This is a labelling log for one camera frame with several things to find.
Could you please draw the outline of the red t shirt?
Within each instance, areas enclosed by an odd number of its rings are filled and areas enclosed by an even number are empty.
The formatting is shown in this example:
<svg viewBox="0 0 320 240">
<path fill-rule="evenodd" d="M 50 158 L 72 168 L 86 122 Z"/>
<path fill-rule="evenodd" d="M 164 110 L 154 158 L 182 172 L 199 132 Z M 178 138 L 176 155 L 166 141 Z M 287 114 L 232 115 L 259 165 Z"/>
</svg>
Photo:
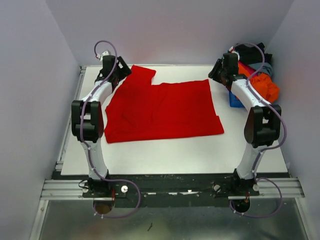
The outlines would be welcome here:
<svg viewBox="0 0 320 240">
<path fill-rule="evenodd" d="M 153 84 L 156 71 L 133 65 L 105 109 L 109 144 L 214 136 L 224 128 L 208 79 Z"/>
</svg>

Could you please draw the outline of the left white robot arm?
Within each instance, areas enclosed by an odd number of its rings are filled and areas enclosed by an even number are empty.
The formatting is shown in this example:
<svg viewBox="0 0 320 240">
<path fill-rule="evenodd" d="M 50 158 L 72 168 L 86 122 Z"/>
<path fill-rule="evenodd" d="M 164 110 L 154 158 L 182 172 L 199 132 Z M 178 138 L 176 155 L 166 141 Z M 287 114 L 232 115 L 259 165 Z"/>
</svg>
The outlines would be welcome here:
<svg viewBox="0 0 320 240">
<path fill-rule="evenodd" d="M 121 56 L 104 55 L 101 58 L 94 87 L 80 100 L 71 103 L 71 132 L 80 142 L 89 167 L 87 183 L 82 189 L 85 197 L 105 198 L 113 193 L 107 181 L 109 170 L 104 162 L 101 140 L 104 134 L 102 105 L 118 84 L 132 71 Z"/>
</svg>

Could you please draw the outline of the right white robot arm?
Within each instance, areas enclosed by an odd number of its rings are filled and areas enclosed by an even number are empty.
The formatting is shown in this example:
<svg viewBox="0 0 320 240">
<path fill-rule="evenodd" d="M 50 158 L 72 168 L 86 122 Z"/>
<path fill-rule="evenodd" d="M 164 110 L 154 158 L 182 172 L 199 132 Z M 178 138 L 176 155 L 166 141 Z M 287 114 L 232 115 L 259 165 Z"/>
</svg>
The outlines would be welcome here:
<svg viewBox="0 0 320 240">
<path fill-rule="evenodd" d="M 234 170 L 230 191 L 241 196 L 249 189 L 258 190 L 256 172 L 264 152 L 279 139 L 281 107 L 272 105 L 239 73 L 238 55 L 227 52 L 219 58 L 208 77 L 224 85 L 248 111 L 243 134 L 246 147 L 238 167 Z"/>
</svg>

